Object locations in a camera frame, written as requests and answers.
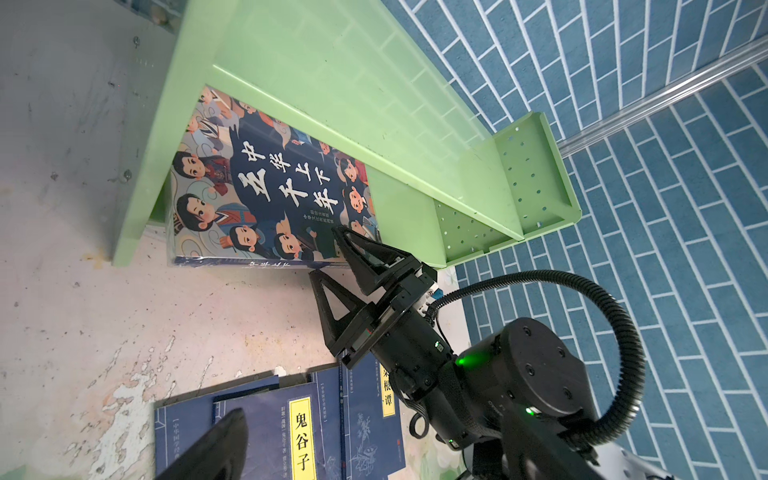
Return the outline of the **colourful illustrated book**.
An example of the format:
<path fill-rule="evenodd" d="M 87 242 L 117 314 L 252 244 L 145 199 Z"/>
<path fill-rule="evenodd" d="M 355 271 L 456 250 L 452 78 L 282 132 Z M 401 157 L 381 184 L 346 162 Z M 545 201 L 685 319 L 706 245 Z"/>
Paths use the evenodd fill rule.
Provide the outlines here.
<path fill-rule="evenodd" d="M 335 227 L 381 238 L 361 161 L 210 86 L 169 185 L 176 265 L 322 267 L 343 261 Z"/>

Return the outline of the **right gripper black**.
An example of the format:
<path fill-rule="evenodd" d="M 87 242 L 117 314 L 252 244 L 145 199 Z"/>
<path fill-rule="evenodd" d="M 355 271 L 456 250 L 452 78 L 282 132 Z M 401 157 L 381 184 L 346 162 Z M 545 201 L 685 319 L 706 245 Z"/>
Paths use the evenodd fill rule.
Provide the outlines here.
<path fill-rule="evenodd" d="M 428 420 L 457 420 L 462 396 L 456 355 L 428 318 L 436 271 L 408 252 L 371 240 L 345 226 L 333 237 L 366 302 L 321 270 L 309 274 L 330 353 L 350 369 L 373 355 L 389 374 L 392 392 Z"/>

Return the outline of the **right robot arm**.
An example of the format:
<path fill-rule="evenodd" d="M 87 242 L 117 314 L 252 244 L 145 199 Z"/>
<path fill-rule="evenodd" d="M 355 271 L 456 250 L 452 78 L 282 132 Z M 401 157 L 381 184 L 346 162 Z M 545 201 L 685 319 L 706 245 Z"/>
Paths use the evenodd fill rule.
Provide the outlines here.
<path fill-rule="evenodd" d="M 466 452 L 474 479 L 664 479 L 667 472 L 621 448 L 645 386 L 645 352 L 635 322 L 603 287 L 555 270 L 516 272 L 433 295 L 437 274 L 412 254 L 345 226 L 333 237 L 359 292 L 328 274 L 310 275 L 324 341 L 353 368 L 367 355 L 383 366 L 394 397 L 410 408 L 410 433 L 434 434 Z M 439 311 L 505 285 L 572 289 L 605 316 L 617 341 L 619 382 L 604 412 L 587 369 L 546 325 L 518 318 L 455 352 Z"/>

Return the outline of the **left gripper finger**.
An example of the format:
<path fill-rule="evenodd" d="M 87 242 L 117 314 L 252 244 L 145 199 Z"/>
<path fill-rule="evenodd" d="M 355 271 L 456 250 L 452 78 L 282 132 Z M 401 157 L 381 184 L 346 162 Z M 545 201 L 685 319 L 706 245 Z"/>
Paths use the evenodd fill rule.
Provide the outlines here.
<path fill-rule="evenodd" d="M 247 457 L 248 433 L 243 409 L 230 411 L 157 479 L 240 479 Z"/>

